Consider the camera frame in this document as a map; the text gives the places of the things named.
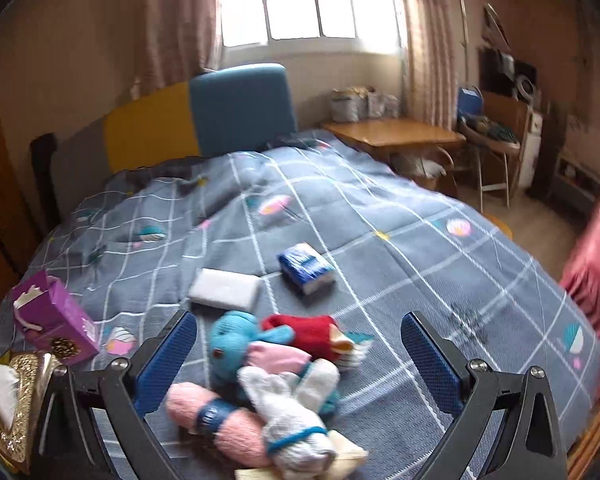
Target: comforter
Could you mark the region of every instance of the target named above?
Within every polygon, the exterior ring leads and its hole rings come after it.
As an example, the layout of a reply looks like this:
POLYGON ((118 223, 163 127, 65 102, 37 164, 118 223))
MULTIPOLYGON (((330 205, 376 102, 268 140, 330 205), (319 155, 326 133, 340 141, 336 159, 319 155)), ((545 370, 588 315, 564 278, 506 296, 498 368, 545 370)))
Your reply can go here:
MULTIPOLYGON (((178 308, 191 308, 198 340, 176 381, 209 386, 206 342, 222 311, 190 304, 203 268, 263 277, 254 314, 330 314, 343 330, 375 342, 344 372, 329 426, 369 451, 351 478, 411 478, 451 420, 440 412, 400 341, 402 316, 421 310, 468 358, 496 370, 547 371, 568 448, 584 429, 600 378, 600 341, 586 318, 529 254, 471 207, 393 174, 365 153, 316 130, 263 152, 172 160, 123 171, 40 246, 27 276, 61 278, 98 327, 106 366, 157 334, 178 308), (276 255, 307 242, 329 260, 335 286, 301 297, 280 275, 276 255)), ((0 355, 14 334, 11 305, 0 308, 0 355)), ((232 478, 171 422, 147 415, 184 478, 232 478)), ((105 416, 104 441, 122 478, 133 478, 105 416)), ((463 478, 480 472, 498 427, 463 478)))

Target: white tissue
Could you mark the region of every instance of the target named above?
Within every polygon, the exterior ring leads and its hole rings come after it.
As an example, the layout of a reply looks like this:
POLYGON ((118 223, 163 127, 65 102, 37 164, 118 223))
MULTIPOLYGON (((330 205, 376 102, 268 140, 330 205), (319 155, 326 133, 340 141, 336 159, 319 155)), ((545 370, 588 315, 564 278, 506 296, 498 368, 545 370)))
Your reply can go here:
POLYGON ((19 383, 20 376, 16 370, 0 365, 0 421, 7 430, 11 429, 18 407, 19 383))

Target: blue stuffed animal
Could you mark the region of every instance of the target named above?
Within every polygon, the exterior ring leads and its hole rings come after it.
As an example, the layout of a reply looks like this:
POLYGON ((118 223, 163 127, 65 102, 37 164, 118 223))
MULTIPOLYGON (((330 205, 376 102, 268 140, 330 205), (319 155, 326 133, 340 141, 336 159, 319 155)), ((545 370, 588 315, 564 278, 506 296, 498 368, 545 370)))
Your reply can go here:
MULTIPOLYGON (((209 338, 209 363, 211 364, 212 388, 223 397, 238 403, 248 400, 238 384, 237 373, 244 365, 247 346, 253 341, 266 341, 288 345, 296 334, 288 325, 277 326, 264 332, 253 314, 230 310, 211 327, 209 338)), ((300 374, 303 377, 311 363, 300 374)), ((327 418, 336 410, 340 395, 334 390, 327 398, 318 414, 327 418)))
POLYGON ((287 325, 264 332, 253 314, 231 310, 211 327, 209 362, 214 387, 237 383, 238 369, 243 366, 247 346, 253 341, 287 345, 296 334, 287 325))

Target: floor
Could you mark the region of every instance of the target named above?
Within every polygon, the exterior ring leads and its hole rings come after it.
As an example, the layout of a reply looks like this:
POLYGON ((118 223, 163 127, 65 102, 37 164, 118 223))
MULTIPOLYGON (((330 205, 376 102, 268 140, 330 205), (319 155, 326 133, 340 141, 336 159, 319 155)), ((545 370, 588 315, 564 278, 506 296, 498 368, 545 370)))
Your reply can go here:
MULTIPOLYGON (((460 186, 459 199, 478 209, 476 189, 460 186)), ((510 209, 504 200, 484 194, 484 212, 503 221, 513 231, 513 241, 531 254, 551 277, 559 281, 562 268, 586 226, 586 220, 568 208, 549 207, 519 191, 510 209)))

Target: white sponge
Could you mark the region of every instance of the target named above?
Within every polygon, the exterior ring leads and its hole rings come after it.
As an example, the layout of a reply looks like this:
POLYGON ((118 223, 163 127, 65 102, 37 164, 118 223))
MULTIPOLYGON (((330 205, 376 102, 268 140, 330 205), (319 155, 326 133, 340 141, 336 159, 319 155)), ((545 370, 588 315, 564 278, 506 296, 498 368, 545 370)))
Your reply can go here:
POLYGON ((200 269, 189 289, 191 301, 224 310, 250 312, 255 304, 261 279, 250 274, 226 270, 200 269))

